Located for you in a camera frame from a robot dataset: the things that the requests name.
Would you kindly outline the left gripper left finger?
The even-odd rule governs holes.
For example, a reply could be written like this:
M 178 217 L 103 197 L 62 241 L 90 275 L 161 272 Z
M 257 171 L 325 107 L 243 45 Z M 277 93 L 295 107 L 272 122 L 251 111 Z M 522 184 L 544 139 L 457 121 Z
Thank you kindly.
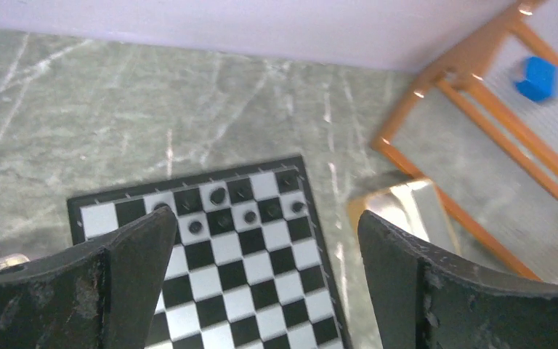
M 0 270 L 0 348 L 143 348 L 176 230 L 161 208 Z

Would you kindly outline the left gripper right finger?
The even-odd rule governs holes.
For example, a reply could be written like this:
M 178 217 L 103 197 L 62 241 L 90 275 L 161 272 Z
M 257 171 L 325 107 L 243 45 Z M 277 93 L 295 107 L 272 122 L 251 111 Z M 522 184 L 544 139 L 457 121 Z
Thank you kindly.
M 558 348 L 558 285 L 478 265 L 371 211 L 357 235 L 385 348 Z

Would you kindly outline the black pawn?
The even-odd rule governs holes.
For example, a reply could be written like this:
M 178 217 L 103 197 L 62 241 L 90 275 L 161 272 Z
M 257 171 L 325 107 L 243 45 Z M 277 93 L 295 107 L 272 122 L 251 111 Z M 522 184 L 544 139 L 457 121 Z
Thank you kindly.
M 245 223 L 247 224 L 252 224 L 256 221 L 257 215 L 255 212 L 248 210 L 247 212 L 245 212 L 245 214 L 243 215 L 243 220 Z
M 282 210 L 280 205 L 273 204 L 267 207 L 266 213 L 270 219 L 278 219 L 282 215 Z

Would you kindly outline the black rook corner board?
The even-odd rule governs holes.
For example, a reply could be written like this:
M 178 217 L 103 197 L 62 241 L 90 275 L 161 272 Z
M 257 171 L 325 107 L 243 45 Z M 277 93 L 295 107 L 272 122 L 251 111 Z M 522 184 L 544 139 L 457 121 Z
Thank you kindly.
M 282 193 L 296 190 L 298 187 L 297 179 L 294 176 L 279 176 L 278 186 Z

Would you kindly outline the black piece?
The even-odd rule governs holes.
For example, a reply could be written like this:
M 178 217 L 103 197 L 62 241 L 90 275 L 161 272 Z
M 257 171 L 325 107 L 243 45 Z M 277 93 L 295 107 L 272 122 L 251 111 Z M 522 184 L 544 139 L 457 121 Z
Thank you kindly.
M 199 234 L 202 231 L 202 229 L 203 229 L 203 224 L 199 220 L 192 220 L 188 225 L 188 231 L 193 235 Z

